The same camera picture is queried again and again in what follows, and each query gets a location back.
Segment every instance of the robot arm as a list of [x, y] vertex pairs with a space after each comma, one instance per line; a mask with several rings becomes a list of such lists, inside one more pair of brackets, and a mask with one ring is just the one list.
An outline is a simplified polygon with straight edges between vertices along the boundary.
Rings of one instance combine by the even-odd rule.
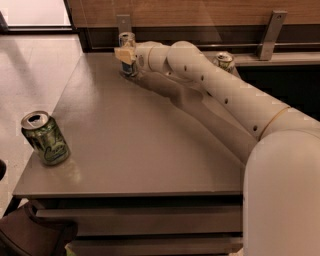
[[159, 72], [175, 81], [199, 83], [214, 96], [254, 137], [295, 128], [314, 127], [318, 122], [260, 91], [210, 62], [193, 44], [185, 41], [166, 46], [157, 42], [116, 48], [116, 57], [138, 70]]
[[[123, 50], [116, 50], [120, 60]], [[188, 42], [147, 42], [130, 51], [126, 63], [138, 70], [203, 86], [259, 141], [245, 171], [245, 255], [318, 254], [319, 122], [216, 67]], [[232, 148], [228, 133], [215, 135]]]

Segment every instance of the table top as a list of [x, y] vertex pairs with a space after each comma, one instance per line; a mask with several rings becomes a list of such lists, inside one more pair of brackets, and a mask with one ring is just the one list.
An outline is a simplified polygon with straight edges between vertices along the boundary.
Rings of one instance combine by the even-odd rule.
[[[33, 153], [13, 195], [32, 199], [242, 191], [239, 160], [206, 127], [119, 70], [111, 53], [80, 58], [52, 114], [71, 155], [48, 167]], [[238, 125], [202, 93], [203, 104]]]

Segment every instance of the black chair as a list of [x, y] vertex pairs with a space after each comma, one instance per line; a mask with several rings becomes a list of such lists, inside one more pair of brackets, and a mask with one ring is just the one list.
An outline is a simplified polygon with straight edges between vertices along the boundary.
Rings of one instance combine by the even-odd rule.
[[0, 220], [0, 256], [62, 256], [77, 235], [69, 220], [38, 218], [31, 202]]

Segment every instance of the gray table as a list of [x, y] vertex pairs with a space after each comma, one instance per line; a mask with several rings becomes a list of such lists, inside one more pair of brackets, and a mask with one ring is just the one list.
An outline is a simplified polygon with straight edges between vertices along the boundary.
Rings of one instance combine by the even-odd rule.
[[[79, 255], [238, 250], [238, 159], [168, 98], [123, 78], [119, 67], [113, 54], [81, 57], [53, 113], [71, 156], [47, 167], [33, 154], [13, 195], [34, 200], [38, 216], [77, 221]], [[199, 91], [206, 107], [239, 126]]]

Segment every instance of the white floor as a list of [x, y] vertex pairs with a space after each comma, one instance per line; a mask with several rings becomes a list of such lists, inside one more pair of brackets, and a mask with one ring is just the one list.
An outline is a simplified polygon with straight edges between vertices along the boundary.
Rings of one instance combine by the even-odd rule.
[[1, 216], [32, 153], [20, 121], [35, 110], [51, 114], [82, 54], [77, 35], [0, 36]]

